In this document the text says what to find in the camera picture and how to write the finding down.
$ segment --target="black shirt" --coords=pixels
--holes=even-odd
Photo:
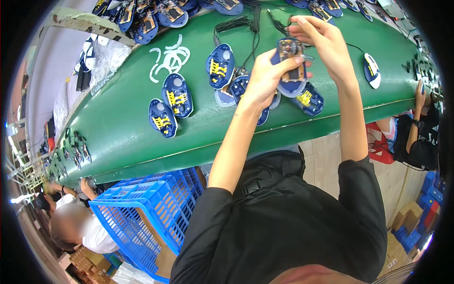
[[[418,129],[418,138],[411,145],[410,153],[407,153],[407,140],[412,121],[409,115],[401,115],[397,121],[394,159],[422,169],[438,169],[438,110],[432,104],[427,115],[420,117],[424,126]]]
[[[192,213],[170,283],[267,284],[306,264],[375,280],[387,237],[373,164],[366,157],[339,165],[339,200],[303,181],[303,170],[298,153],[272,152],[248,161],[239,184],[277,178],[275,185],[246,196],[238,193],[240,185],[233,196],[208,188]]]

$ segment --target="green conveyor belt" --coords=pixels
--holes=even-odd
[[[275,48],[282,38],[271,24],[266,9],[276,19],[287,22],[289,15],[310,15],[308,9],[274,7],[262,4],[260,44],[256,54]],[[245,15],[252,18],[246,8]],[[235,106],[219,107],[214,99],[214,90],[208,84],[205,60],[214,48],[213,27],[231,19],[230,16],[210,12],[190,19],[185,27],[170,29],[157,36],[148,45],[135,50],[117,73],[94,97],[89,95],[77,108],[69,121],[72,130],[77,130],[87,139],[93,162],[84,161],[78,170],[73,161],[64,161],[69,174],[60,182],[74,186],[81,176],[93,176],[96,183],[105,183],[163,171],[187,168],[214,160]],[[362,53],[348,47],[358,78],[364,105],[366,122],[405,111],[414,107],[413,93],[416,86],[412,73],[407,73],[401,64],[417,52],[416,46],[402,34],[380,20],[369,22],[361,13],[344,9],[344,16],[335,18],[346,42],[371,54],[381,72],[381,84],[373,89],[366,81]],[[178,119],[178,132],[166,139],[152,129],[148,121],[148,105],[153,98],[161,99],[161,87],[168,71],[161,70],[155,76],[159,83],[149,79],[149,73],[157,59],[157,52],[149,50],[176,44],[178,35],[183,35],[181,46],[189,48],[191,55],[179,73],[191,90],[194,112],[189,118]],[[251,52],[253,33],[249,28],[236,28],[219,34],[222,43],[228,43],[234,52],[237,65],[243,63]],[[310,68],[314,78],[310,82],[325,98],[324,109],[316,117],[309,117],[286,97],[271,110],[267,122],[257,127],[249,153],[274,149],[304,140],[339,131],[339,103],[334,82],[315,48],[305,53],[315,57]],[[247,68],[252,69],[253,59]],[[63,158],[61,142],[59,153]]]

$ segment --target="wristwatch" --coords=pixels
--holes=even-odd
[[[419,120],[412,120],[411,123],[418,128],[418,134],[420,134],[424,127],[424,122]]]

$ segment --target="buckle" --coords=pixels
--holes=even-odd
[[[243,193],[243,196],[246,196],[259,189],[260,189],[260,185],[258,184],[258,181],[255,181],[253,183],[243,186],[243,188],[241,189],[241,192]]]

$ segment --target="white shirt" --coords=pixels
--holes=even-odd
[[[55,203],[56,203],[55,210],[57,210],[60,206],[62,206],[64,204],[68,204],[68,203],[75,203],[75,204],[79,204],[79,205],[82,205],[83,207],[85,207],[85,204],[83,203],[83,201],[81,201],[78,196],[74,197],[74,195],[72,195],[72,194],[66,194],[66,195],[62,196],[62,198],[57,200]]]
[[[120,249],[94,214],[93,224],[82,238],[82,244],[98,254],[109,254]]]

